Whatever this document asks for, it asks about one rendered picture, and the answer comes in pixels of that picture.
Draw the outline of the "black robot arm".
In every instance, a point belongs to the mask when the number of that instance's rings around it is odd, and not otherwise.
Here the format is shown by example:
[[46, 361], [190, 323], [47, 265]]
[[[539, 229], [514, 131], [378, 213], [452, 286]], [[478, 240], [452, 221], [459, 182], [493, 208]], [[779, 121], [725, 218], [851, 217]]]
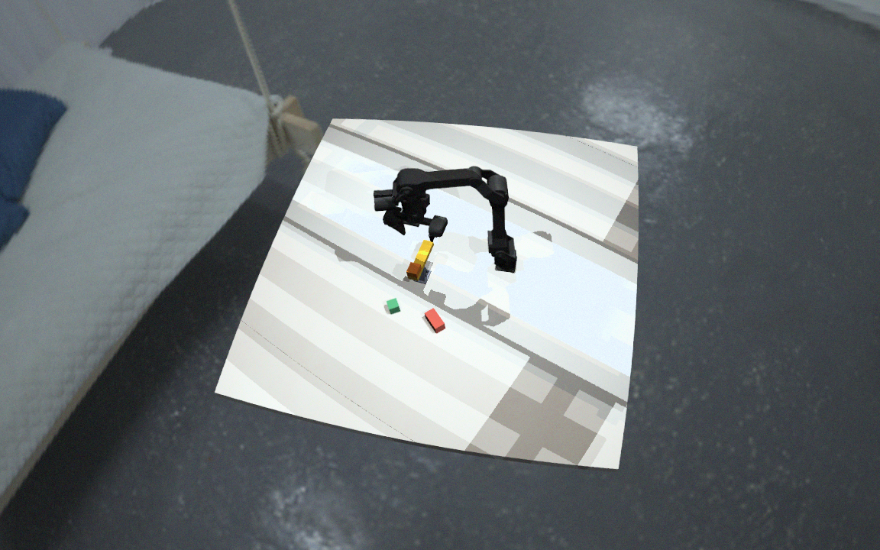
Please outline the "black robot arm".
[[[487, 183], [482, 178], [487, 179]], [[487, 230], [489, 254], [493, 255], [495, 270], [516, 272], [516, 244], [504, 230], [504, 206], [509, 202], [507, 178], [492, 170], [482, 170], [475, 166], [431, 172], [419, 168], [404, 168], [394, 179], [393, 190], [374, 190], [374, 210], [396, 210], [401, 202], [405, 212], [416, 212], [422, 201], [423, 215], [426, 215], [430, 195], [425, 191], [460, 186], [474, 187], [491, 203], [493, 230]]]

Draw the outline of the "red rectangular block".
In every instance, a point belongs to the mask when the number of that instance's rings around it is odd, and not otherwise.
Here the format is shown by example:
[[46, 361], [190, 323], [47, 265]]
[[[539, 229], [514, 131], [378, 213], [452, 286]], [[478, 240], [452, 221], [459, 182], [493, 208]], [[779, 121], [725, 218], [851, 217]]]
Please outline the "red rectangular block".
[[435, 309], [430, 309], [425, 312], [426, 320], [429, 321], [431, 328], [435, 331], [435, 333], [441, 333], [445, 330], [445, 323], [442, 321], [442, 318], [438, 315]]

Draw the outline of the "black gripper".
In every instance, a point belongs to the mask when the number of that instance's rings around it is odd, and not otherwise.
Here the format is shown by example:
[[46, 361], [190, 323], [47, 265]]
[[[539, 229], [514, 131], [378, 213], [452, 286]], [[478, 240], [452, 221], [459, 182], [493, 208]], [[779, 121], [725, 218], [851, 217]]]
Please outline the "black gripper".
[[397, 232], [400, 232], [402, 235], [406, 233], [404, 224], [416, 227], [419, 227], [419, 224], [425, 224], [429, 226], [430, 241], [433, 241], [437, 237], [442, 237], [448, 224], [447, 217], [437, 215], [434, 215], [432, 218], [425, 217], [422, 210], [423, 202], [420, 201], [420, 203], [422, 203], [420, 209], [416, 210], [416, 212], [405, 212], [404, 209], [398, 208], [398, 206], [396, 206], [396, 210], [387, 210], [382, 217], [382, 222], [390, 228], [395, 229]]

